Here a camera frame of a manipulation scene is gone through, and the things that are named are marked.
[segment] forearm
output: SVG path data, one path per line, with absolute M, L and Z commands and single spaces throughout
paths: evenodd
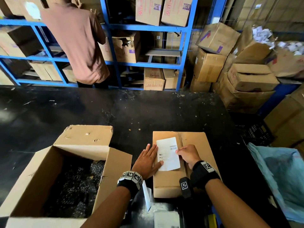
M 211 179 L 205 189 L 226 228 L 270 228 L 243 200 L 219 179 Z
M 119 227 L 131 199 L 130 191 L 117 187 L 86 220 L 81 228 Z

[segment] crumpled paper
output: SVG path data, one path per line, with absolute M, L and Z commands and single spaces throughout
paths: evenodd
M 263 29 L 262 26 L 252 27 L 252 35 L 256 42 L 261 44 L 267 44 L 269 49 L 273 49 L 275 47 L 275 43 L 269 40 L 270 36 L 272 35 L 271 30 Z
M 279 42 L 278 46 L 283 49 L 288 49 L 290 52 L 293 52 L 294 55 L 304 54 L 303 42 Z

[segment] shirt sleeve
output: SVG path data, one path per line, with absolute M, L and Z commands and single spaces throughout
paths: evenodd
M 101 28 L 100 23 L 98 22 L 96 16 L 94 15 L 92 17 L 92 27 L 93 27 L 93 33 L 94 33 L 94 37 L 97 40 L 97 42 L 99 42 L 100 44 L 105 44 L 105 33 L 103 31 L 103 29 Z

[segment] wristband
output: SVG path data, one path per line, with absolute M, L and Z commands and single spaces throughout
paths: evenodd
M 133 199 L 140 190 L 142 183 L 143 179 L 139 173 L 134 171 L 126 171 L 118 180 L 117 186 L 126 187 L 130 191 L 131 198 Z
M 192 168 L 190 175 L 193 187 L 205 189 L 207 182 L 211 179 L 220 179 L 215 169 L 206 161 L 198 161 Z

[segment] hand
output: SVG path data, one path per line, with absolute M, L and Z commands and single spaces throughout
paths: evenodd
M 157 154 L 158 147 L 153 145 L 150 149 L 150 144 L 147 145 L 133 165 L 132 171 L 139 173 L 143 180 L 146 180 L 153 176 L 156 171 L 164 164 L 164 161 L 160 161 L 154 165 L 154 159 Z
M 195 163 L 201 161 L 201 158 L 199 156 L 199 153 L 197 152 L 197 149 L 195 148 L 195 145 L 184 146 L 176 150 L 175 153 L 181 155 L 185 162 L 189 164 L 190 169 L 193 168 Z

